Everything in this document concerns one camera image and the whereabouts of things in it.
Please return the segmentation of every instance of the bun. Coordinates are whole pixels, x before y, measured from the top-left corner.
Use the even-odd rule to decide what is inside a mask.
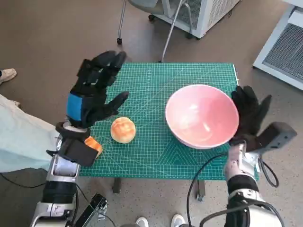
[[[136,135],[136,127],[129,118],[119,117],[112,123],[110,135],[118,143],[129,143]]]

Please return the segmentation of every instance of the white sneaker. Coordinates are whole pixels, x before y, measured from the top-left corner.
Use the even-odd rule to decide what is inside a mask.
[[[8,81],[10,79],[13,79],[17,75],[17,72],[15,69],[1,70],[1,73],[2,73],[2,75],[0,76],[0,84],[2,84],[5,81]]]
[[[148,221],[146,218],[138,218],[138,220],[136,220],[136,224],[140,227],[148,227]]]
[[[170,227],[179,227],[182,224],[185,224],[184,217],[179,214],[175,214],[175,216],[171,220]]]

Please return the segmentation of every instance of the gray carpet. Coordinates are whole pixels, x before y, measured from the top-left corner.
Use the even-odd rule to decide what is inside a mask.
[[[18,76],[0,87],[8,99],[20,102],[24,110],[55,124],[65,116],[66,98],[76,81],[84,58],[116,45],[122,1],[114,0],[0,0],[0,67],[15,68]],[[271,188],[261,176],[259,186],[264,199],[282,214],[286,226],[303,226],[303,93],[284,82],[251,68],[286,4],[276,0],[243,0],[230,18],[225,18],[200,41],[184,38],[175,29],[166,61],[232,62],[240,84],[251,85],[259,97],[273,95],[264,126],[285,121],[298,132],[287,148],[264,156],[280,178],[278,189]],[[123,49],[129,61],[158,61],[169,25],[127,5],[122,30]],[[38,184],[45,179],[42,170],[23,170],[8,176],[19,183]],[[186,216],[186,194],[190,181],[126,179],[120,195],[113,195],[110,178],[80,178],[88,196],[103,193],[109,199],[108,215],[118,226],[145,216],[150,226],[168,227],[175,213]],[[2,227],[28,226],[42,188],[17,188],[0,178],[0,219]],[[223,209],[227,202],[225,182],[207,182],[203,203],[191,200],[192,222]],[[81,197],[80,211],[86,207]],[[223,226],[224,217],[207,226]],[[111,226],[97,222],[90,226]]]

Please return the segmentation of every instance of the pink bowl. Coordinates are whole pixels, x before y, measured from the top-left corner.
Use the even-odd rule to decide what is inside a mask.
[[[176,138],[196,149],[228,142],[239,125],[233,101],[208,85],[190,85],[172,94],[166,104],[165,118]]]

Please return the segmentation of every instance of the grid lines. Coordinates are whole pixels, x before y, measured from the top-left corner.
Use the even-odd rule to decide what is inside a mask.
[[[225,152],[224,144],[214,149],[196,150],[181,144],[165,122],[165,105],[181,87],[207,84],[228,95],[237,86],[233,64],[229,63],[126,63],[116,82],[108,88],[107,100],[122,91],[129,97],[118,116],[96,122],[91,136],[102,144],[103,153],[92,167],[82,167],[82,176],[191,179],[203,163]],[[111,139],[110,126],[117,117],[130,118],[137,134],[129,144]],[[211,162],[199,179],[224,180],[226,158]]]

